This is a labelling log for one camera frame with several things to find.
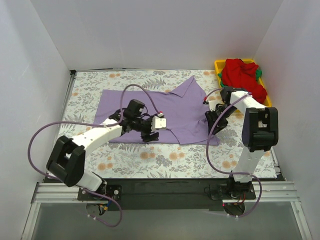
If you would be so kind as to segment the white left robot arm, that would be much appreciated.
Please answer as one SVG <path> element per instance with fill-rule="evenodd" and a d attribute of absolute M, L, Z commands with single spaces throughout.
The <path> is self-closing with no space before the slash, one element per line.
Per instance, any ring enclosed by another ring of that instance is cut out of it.
<path fill-rule="evenodd" d="M 85 169 L 85 160 L 93 151 L 130 131 L 140 133 L 144 143 L 157 141 L 158 130 L 166 128 L 164 114 L 143 114 L 145 104 L 132 99 L 126 108 L 118 109 L 99 126 L 73 137 L 58 138 L 46 169 L 68 187 L 89 190 L 95 200 L 107 193 L 107 182 L 98 174 Z"/>

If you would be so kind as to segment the purple t shirt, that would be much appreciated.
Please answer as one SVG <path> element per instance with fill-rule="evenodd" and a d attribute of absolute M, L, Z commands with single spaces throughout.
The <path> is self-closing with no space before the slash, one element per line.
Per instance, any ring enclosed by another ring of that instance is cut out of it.
<path fill-rule="evenodd" d="M 158 143 L 179 145 L 217 146 L 216 136 L 208 138 L 209 127 L 205 113 L 209 107 L 203 104 L 205 91 L 198 85 L 194 76 L 185 80 L 170 92 L 141 90 L 103 90 L 94 124 L 101 124 L 120 107 L 127 107 L 130 100 L 138 100 L 147 107 L 146 112 L 154 115 L 157 110 L 164 113 L 166 129 L 159 131 Z"/>

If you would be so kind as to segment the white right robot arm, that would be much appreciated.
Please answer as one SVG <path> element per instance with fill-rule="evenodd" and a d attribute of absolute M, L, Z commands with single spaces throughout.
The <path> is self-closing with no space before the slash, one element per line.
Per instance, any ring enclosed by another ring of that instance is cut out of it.
<path fill-rule="evenodd" d="M 211 138 L 228 126 L 228 117 L 236 110 L 243 116 L 241 140 L 243 150 L 236 167 L 227 172 L 223 183 L 208 188 L 213 199 L 237 199 L 249 195 L 254 198 L 252 179 L 265 152 L 279 140 L 278 110 L 257 102 L 242 88 L 225 86 L 219 89 L 222 103 L 205 113 L 208 136 Z"/>

